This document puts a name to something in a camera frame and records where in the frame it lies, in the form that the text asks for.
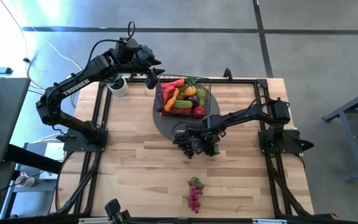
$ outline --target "metal basket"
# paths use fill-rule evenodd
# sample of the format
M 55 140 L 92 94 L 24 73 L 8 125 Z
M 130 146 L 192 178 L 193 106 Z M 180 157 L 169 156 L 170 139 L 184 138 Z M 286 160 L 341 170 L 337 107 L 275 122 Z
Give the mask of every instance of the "metal basket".
M 192 114 L 192 113 L 177 113 L 177 112 L 168 112 L 163 110 L 163 99 L 162 99 L 162 90 L 161 83 L 174 82 L 178 79 L 186 79 L 188 76 L 184 75 L 164 75 L 161 74 L 158 76 L 158 83 L 155 86 L 155 98 L 154 98 L 154 110 L 160 112 L 161 116 L 177 116 L 185 118 L 195 118 L 202 119 L 209 114 L 210 102 L 211 102 L 211 80 L 209 78 L 195 77 L 197 82 L 195 87 L 197 89 L 203 88 L 206 92 L 206 98 L 204 102 L 205 114 Z

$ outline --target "concrete floor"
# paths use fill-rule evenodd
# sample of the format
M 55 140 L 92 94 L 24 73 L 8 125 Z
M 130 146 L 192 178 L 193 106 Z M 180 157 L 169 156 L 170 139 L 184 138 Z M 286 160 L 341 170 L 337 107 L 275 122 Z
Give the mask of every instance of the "concrete floor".
M 135 20 L 143 28 L 256 29 L 252 0 L 12 0 L 5 1 L 21 26 L 126 27 Z M 358 1 L 259 0 L 265 29 L 358 30 Z M 40 36 L 84 66 L 99 39 L 117 38 L 107 32 L 26 32 L 30 75 L 43 87 L 63 80 L 77 68 L 60 58 Z M 153 49 L 167 73 L 218 77 L 229 67 L 236 77 L 266 77 L 258 34 L 136 33 L 136 40 Z M 358 35 L 266 35 L 273 76 L 285 79 L 293 120 L 304 139 L 315 147 L 305 153 L 306 174 L 316 213 L 336 213 L 358 221 L 358 181 L 342 176 L 356 170 L 339 121 L 325 124 L 325 115 L 358 95 Z M 113 47 L 101 45 L 96 54 Z M 0 3 L 0 65 L 13 76 L 24 76 L 24 43 L 15 23 Z M 41 124 L 29 93 L 12 137 L 14 144 L 52 134 Z M 73 114 L 66 100 L 63 110 Z M 30 204 L 39 197 L 43 205 Z M 18 196 L 13 213 L 45 214 L 45 195 Z

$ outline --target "fruit basket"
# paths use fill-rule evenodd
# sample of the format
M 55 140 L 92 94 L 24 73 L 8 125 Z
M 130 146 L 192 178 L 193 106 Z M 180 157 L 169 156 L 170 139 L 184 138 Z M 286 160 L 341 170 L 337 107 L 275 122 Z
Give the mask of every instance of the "fruit basket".
M 178 89 L 177 97 L 173 99 L 176 89 Z M 161 116 L 202 119 L 209 114 L 210 103 L 211 80 L 209 78 L 164 74 L 158 76 L 154 110 L 160 112 Z

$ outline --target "butcher block tabletop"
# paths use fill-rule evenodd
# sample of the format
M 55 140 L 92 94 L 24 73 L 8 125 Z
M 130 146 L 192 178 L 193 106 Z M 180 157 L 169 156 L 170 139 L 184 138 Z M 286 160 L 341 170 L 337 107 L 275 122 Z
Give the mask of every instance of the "butcher block tabletop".
M 288 101 L 284 80 L 270 78 L 271 98 Z M 92 119 L 98 83 L 82 89 L 75 117 Z M 103 88 L 98 124 L 101 124 L 107 88 Z M 221 114 L 244 109 L 255 99 L 250 84 L 212 84 Z M 104 206 L 117 198 L 121 210 L 132 217 L 255 218 L 274 217 L 265 157 L 260 153 L 259 122 L 227 128 L 219 142 L 220 154 L 195 155 L 188 159 L 171 140 L 162 136 L 152 118 L 155 90 L 144 83 L 129 83 L 129 93 L 113 96 L 107 119 L 106 150 L 102 153 L 94 192 L 92 216 L 106 216 Z M 292 121 L 286 126 L 293 128 Z M 78 186 L 84 152 L 74 152 L 64 165 L 58 188 L 60 207 Z M 283 154 L 289 189 L 306 211 L 313 213 L 305 171 L 300 158 Z M 188 208 L 187 181 L 198 177 L 205 188 L 200 212 Z M 83 211 L 88 189 L 84 191 Z M 283 197 L 278 190 L 280 208 Z

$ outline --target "mug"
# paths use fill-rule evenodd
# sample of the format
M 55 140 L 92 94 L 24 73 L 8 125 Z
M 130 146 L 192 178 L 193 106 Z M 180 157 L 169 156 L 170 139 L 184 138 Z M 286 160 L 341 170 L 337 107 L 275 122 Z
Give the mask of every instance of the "mug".
M 29 177 L 25 172 L 20 173 L 20 176 L 16 179 L 16 187 L 32 187 L 35 183 L 34 177 Z

